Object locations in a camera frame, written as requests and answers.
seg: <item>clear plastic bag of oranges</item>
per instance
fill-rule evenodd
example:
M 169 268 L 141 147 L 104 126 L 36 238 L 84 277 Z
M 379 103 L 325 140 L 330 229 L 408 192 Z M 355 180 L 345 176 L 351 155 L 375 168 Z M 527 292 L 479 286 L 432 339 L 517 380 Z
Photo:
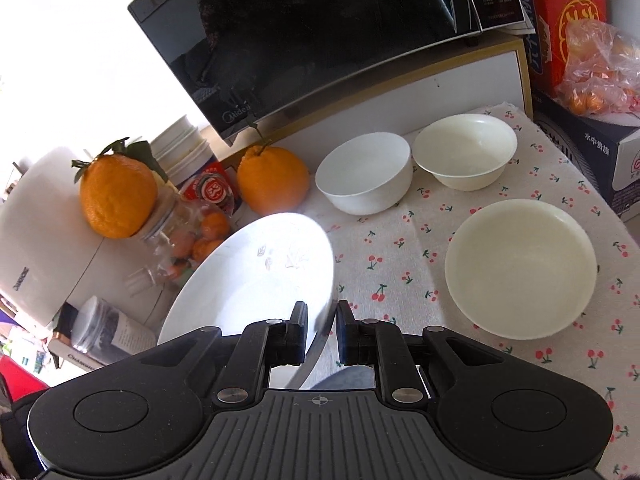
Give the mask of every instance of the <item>clear plastic bag of oranges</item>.
M 577 20 L 566 28 L 568 58 L 556 87 L 574 114 L 640 110 L 640 41 L 598 20 Z
M 155 264 L 127 276 L 129 293 L 165 282 L 183 286 L 230 234 L 229 218 L 215 204 L 161 189 L 154 211 L 135 235 L 150 248 Z

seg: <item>red cardboard box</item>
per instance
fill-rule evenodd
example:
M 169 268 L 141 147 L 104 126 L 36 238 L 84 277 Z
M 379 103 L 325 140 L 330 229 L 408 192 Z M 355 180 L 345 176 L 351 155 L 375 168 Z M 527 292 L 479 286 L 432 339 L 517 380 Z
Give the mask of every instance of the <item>red cardboard box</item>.
M 536 27 L 536 34 L 527 36 L 525 41 L 531 83 L 555 97 L 555 88 L 562 82 L 568 56 L 566 24 L 583 18 L 606 22 L 606 1 L 522 0 L 522 6 Z

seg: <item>black microwave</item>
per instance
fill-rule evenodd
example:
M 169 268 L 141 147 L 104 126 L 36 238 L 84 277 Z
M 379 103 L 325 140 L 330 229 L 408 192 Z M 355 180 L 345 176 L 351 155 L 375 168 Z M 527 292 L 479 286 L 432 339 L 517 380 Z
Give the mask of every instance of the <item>black microwave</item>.
M 134 0 L 129 12 L 223 139 L 375 65 L 524 20 L 520 0 Z

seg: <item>bowl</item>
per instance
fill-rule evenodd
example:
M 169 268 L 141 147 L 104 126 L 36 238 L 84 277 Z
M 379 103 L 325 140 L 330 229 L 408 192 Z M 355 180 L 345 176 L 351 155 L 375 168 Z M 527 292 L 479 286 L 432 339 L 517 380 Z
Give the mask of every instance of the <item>bowl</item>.
M 462 114 L 423 129 L 412 152 L 418 166 L 445 186 L 475 191 L 498 180 L 517 147 L 516 134 L 504 121 Z
M 341 211 L 371 215 L 406 194 L 413 177 L 411 148 L 401 136 L 366 134 L 335 148 L 318 166 L 318 189 Z
M 596 283 L 591 241 L 567 213 L 505 200 L 470 216 L 445 258 L 453 301 L 473 323 L 508 339 L 537 339 L 571 325 Z
M 334 308 L 334 253 L 324 230 L 295 213 L 265 216 L 227 238 L 184 285 L 159 343 L 203 326 L 223 335 L 255 321 L 289 319 L 307 305 L 306 360 L 271 370 L 270 387 L 299 388 L 324 348 Z

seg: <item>tablecloth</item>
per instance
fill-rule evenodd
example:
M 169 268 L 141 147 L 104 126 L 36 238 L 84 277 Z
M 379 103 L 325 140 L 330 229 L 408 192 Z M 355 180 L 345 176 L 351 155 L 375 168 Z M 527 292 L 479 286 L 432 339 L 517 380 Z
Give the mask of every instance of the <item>tablecloth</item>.
M 396 323 L 420 334 L 442 325 L 507 354 L 581 381 L 602 395 L 614 419 L 598 467 L 609 479 L 640 473 L 640 251 L 624 224 L 570 161 L 526 115 L 510 104 L 476 110 L 510 124 L 518 149 L 491 186 L 448 189 L 417 166 L 406 196 L 394 207 L 357 218 L 335 209 L 314 187 L 301 212 L 327 232 L 335 253 L 337 292 L 357 319 Z M 587 231 L 599 266 L 593 298 L 562 332 L 512 341 L 474 326 L 451 299 L 444 276 L 456 229 L 500 200 L 542 200 L 567 211 Z M 335 333 L 308 380 L 340 369 Z

